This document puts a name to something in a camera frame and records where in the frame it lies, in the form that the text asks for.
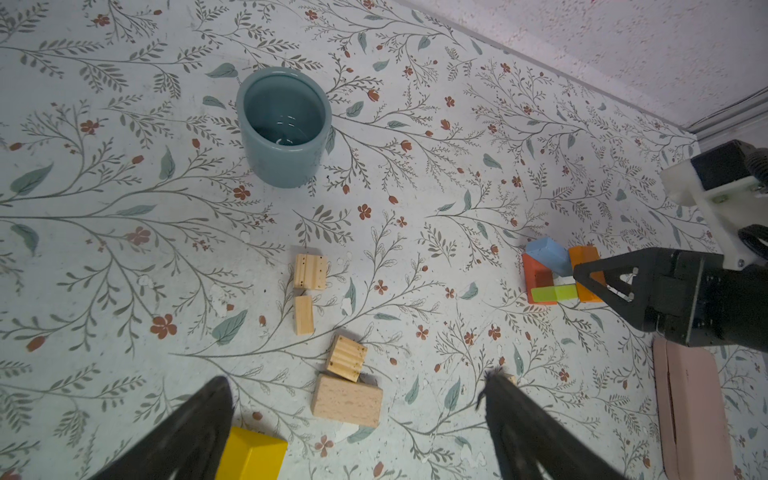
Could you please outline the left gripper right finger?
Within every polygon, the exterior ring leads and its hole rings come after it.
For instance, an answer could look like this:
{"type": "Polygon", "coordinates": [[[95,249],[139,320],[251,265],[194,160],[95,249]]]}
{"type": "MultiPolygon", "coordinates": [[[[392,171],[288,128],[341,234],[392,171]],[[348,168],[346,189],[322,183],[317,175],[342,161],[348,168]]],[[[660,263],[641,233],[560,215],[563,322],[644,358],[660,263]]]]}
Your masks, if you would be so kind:
{"type": "Polygon", "coordinates": [[[488,373],[478,395],[503,479],[621,479],[505,374],[488,373]]]}

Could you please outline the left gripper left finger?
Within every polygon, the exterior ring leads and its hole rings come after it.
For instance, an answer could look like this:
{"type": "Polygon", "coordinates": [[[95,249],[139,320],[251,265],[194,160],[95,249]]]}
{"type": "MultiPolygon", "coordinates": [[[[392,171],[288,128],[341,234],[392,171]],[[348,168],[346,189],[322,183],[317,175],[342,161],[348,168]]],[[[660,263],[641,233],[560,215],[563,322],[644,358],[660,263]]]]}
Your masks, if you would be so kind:
{"type": "Polygon", "coordinates": [[[229,382],[208,381],[96,479],[213,479],[233,418],[229,382]]]}

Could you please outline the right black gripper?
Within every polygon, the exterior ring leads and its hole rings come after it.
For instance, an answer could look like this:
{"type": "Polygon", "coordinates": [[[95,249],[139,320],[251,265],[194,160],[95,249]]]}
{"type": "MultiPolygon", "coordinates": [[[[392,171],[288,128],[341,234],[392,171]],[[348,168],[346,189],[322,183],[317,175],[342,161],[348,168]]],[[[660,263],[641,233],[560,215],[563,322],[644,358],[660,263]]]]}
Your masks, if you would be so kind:
{"type": "Polygon", "coordinates": [[[767,268],[722,267],[717,254],[645,248],[586,261],[576,282],[630,326],[686,347],[767,351],[767,268]]]}

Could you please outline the lime green wooden block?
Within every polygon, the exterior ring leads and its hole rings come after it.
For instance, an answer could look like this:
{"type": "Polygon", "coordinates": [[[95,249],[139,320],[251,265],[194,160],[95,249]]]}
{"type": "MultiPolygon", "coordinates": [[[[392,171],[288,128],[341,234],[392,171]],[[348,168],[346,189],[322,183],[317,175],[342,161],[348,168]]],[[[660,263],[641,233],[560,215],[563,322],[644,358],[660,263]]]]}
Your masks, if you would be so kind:
{"type": "Polygon", "coordinates": [[[569,284],[532,288],[531,297],[534,303],[549,304],[578,299],[579,295],[577,286],[569,284]]]}

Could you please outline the blue wooden block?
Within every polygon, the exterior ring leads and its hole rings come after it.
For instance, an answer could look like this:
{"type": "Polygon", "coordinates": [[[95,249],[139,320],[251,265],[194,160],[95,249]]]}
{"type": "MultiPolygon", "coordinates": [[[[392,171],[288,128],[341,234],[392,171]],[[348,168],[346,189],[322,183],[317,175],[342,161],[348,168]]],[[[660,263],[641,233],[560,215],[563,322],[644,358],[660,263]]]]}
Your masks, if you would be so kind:
{"type": "Polygon", "coordinates": [[[529,242],[525,252],[560,277],[573,275],[569,251],[549,237],[529,242]]]}

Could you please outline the red-orange wooden block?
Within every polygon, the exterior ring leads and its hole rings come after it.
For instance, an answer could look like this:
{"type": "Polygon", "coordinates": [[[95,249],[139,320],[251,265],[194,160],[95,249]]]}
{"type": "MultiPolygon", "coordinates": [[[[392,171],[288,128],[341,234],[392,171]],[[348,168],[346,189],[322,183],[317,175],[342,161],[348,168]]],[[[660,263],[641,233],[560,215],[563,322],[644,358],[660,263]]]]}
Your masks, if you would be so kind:
{"type": "Polygon", "coordinates": [[[528,254],[522,255],[522,262],[528,303],[538,305],[555,305],[556,302],[552,299],[549,301],[535,300],[532,293],[534,288],[546,288],[554,286],[552,271],[528,254]]]}

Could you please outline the natural wood arch block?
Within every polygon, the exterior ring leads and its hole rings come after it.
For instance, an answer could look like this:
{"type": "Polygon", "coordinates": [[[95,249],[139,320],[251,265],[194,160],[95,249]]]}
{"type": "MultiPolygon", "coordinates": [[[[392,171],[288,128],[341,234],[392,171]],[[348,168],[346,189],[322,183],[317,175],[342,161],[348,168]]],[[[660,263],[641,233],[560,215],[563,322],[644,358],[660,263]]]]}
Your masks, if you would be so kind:
{"type": "Polygon", "coordinates": [[[310,409],[318,418],[377,428],[382,402],[383,391],[376,386],[320,374],[310,409]]]}

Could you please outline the ribbed natural wood cube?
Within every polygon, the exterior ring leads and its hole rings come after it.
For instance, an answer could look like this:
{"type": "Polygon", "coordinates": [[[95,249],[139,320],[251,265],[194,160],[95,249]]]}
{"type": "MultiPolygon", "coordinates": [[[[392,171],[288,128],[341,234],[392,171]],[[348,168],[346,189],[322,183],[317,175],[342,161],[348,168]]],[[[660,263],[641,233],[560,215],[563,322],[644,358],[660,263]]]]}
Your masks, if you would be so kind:
{"type": "Polygon", "coordinates": [[[332,343],[325,369],[351,382],[359,380],[368,349],[343,335],[337,335],[332,343]]]}

